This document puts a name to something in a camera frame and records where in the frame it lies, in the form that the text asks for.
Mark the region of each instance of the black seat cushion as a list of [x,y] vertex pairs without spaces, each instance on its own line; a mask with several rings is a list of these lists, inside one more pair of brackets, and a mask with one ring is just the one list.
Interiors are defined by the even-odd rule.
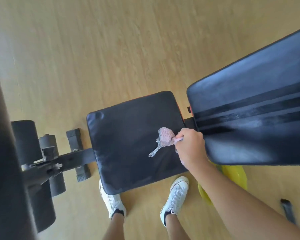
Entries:
[[137,98],[87,116],[100,178],[110,195],[147,185],[186,171],[175,146],[157,147],[158,130],[177,134],[185,125],[172,92]]
[[300,165],[300,31],[187,90],[210,159]]

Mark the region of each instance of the white sneaker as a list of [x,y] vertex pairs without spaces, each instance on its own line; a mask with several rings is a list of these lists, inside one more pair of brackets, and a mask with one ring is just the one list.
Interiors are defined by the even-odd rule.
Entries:
[[109,212],[109,218],[112,217],[112,215],[114,214],[116,209],[123,211],[124,218],[126,218],[127,210],[121,201],[120,194],[108,195],[103,189],[101,179],[99,181],[99,190],[100,190],[101,197],[102,197],[103,201],[105,202],[105,205],[107,206],[107,209]]
[[188,188],[189,180],[186,177],[179,177],[176,181],[173,182],[170,188],[168,201],[163,206],[160,212],[160,218],[164,226],[166,226],[164,214],[166,212],[171,212],[171,214],[174,215],[179,214],[181,206],[183,205],[183,202],[186,199]]

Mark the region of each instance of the yellow plastic bag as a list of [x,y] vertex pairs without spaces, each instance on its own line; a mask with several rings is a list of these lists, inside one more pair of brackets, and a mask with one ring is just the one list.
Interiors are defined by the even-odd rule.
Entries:
[[[244,168],[242,166],[226,166],[226,165],[216,165],[214,164],[219,171],[221,171],[226,177],[228,177],[231,181],[235,182],[241,188],[247,190],[247,176],[244,172]],[[211,199],[208,194],[204,191],[201,185],[198,183],[199,193],[201,197],[209,204],[213,205]]]

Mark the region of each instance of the black sock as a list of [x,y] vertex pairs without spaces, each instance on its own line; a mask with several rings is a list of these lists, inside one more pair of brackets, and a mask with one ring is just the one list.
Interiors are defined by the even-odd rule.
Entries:
[[172,210],[171,210],[171,211],[166,211],[166,212],[164,213],[164,219],[163,219],[163,222],[164,222],[164,226],[165,226],[165,227],[166,227],[166,216],[172,214],[171,212],[172,212]]
[[114,216],[116,213],[122,214],[123,217],[124,217],[124,211],[123,211],[123,210],[116,209],[116,210],[113,212],[113,214],[112,214],[112,216],[111,216],[111,219],[113,218],[113,216]]

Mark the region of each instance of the light wood floor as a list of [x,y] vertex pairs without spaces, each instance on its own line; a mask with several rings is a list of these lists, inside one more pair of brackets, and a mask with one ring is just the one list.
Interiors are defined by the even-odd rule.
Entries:
[[[34,120],[39,136],[66,131],[86,115],[170,90],[185,118],[186,89],[200,78],[300,29],[300,0],[0,0],[0,80],[11,120]],[[99,174],[54,198],[57,220],[41,240],[101,239],[109,223]],[[249,192],[300,225],[300,167],[245,167]],[[192,239],[230,239],[216,210],[190,192],[179,216]],[[159,213],[176,177],[128,191],[126,239],[167,239]]]

